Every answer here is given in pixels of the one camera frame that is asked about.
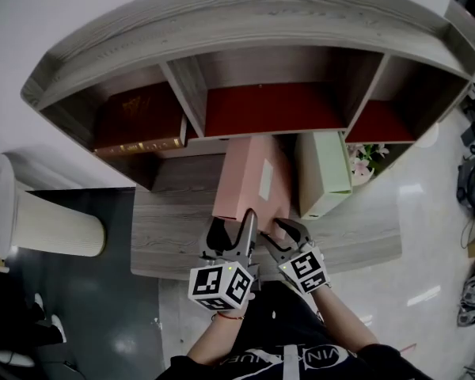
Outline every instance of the pink flower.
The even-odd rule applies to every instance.
[[[364,145],[362,143],[351,143],[347,145],[347,147],[348,147],[348,157],[350,159],[357,158],[358,152],[360,152],[363,155],[366,154],[366,148],[364,148]]]
[[[381,143],[380,145],[378,145],[377,153],[380,154],[382,158],[384,158],[389,153],[389,150],[386,148],[385,143]]]
[[[368,174],[371,173],[371,171],[367,168],[369,164],[370,164],[370,161],[366,159],[360,160],[356,158],[351,164],[351,169],[356,176],[367,176]]]

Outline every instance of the glossy tile floor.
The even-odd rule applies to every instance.
[[[158,327],[158,281],[132,275],[130,242],[134,191],[95,189],[36,192],[53,203],[96,215],[107,244],[98,257],[19,249],[7,260],[31,305],[42,294],[47,315],[57,314],[67,343],[36,349],[45,377],[81,378],[61,364],[68,360],[88,380],[146,380],[163,369]]]
[[[460,246],[469,215],[455,198],[464,150],[459,135],[468,125],[459,111],[452,112],[433,146],[413,147],[370,183],[395,184],[402,257],[331,276],[334,291],[382,343],[397,349],[416,344],[405,358],[437,379],[460,378],[475,355],[475,329],[456,326],[462,284],[473,263]],[[167,366],[170,356],[186,353],[211,316],[190,303],[186,291],[186,283],[160,280]]]

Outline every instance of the red shelf panel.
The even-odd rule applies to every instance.
[[[207,95],[206,136],[304,130],[344,130],[325,85],[285,83],[213,89]]]
[[[368,101],[347,143],[414,143],[415,139],[389,101]]]

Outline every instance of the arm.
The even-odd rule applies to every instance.
[[[311,293],[325,326],[343,347],[357,353],[371,344],[378,344],[376,336],[352,313],[327,286]]]
[[[250,293],[248,300],[254,298],[255,294]],[[248,301],[241,310],[224,311],[222,314],[227,317],[244,317],[247,308]],[[215,319],[188,352],[188,357],[196,363],[208,366],[218,364],[232,350],[242,323],[243,320],[228,319],[216,314]]]

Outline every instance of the white label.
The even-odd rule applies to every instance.
[[[264,159],[264,166],[262,166],[262,177],[260,179],[259,196],[264,200],[269,200],[269,192],[271,191],[272,182],[272,165],[268,159]]]

